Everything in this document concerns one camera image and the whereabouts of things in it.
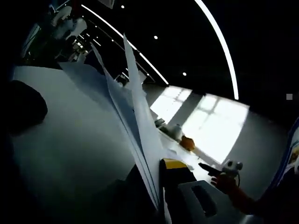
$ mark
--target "paper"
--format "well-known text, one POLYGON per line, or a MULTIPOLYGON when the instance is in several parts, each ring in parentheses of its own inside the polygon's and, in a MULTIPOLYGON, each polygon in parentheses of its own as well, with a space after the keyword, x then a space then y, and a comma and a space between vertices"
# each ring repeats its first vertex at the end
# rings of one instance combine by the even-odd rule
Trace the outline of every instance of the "paper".
POLYGON ((166 151, 162 146, 160 136, 154 121, 152 119, 149 105, 145 96, 142 94, 138 68, 135 62, 133 50, 130 47, 126 36, 124 35, 124 46, 128 64, 128 73, 131 83, 132 100, 136 121, 139 130, 143 154, 147 162, 152 181, 154 183, 155 191, 160 203, 160 183, 159 183, 159 164, 162 158, 166 157, 166 151))
POLYGON ((101 64, 104 73, 107 79, 107 85, 109 89, 110 96, 114 102, 114 105, 119 113, 119 116, 126 128, 127 134, 129 135, 132 143, 132 155, 134 156, 137 168, 141 174, 141 177, 144 181, 145 187, 149 193, 149 196, 156 207, 158 209, 159 198, 156 191, 155 183, 150 173, 150 169, 145 160, 145 154, 142 150, 141 138, 139 135, 138 125, 136 122, 135 114, 133 112, 132 107, 130 107, 122 94, 122 87, 120 87, 110 76, 109 72, 106 70, 102 58, 98 53, 97 49, 92 44, 93 51, 101 64))

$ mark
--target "bright window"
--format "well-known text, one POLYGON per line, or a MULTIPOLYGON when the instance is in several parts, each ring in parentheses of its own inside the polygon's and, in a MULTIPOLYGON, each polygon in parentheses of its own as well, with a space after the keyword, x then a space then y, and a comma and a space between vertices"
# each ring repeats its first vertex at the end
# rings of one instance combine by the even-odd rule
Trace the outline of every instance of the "bright window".
POLYGON ((168 124, 190 93, 191 90, 184 88, 167 87, 150 108, 168 124))
POLYGON ((249 107, 207 94, 183 125, 199 150, 222 164, 235 144, 249 107))

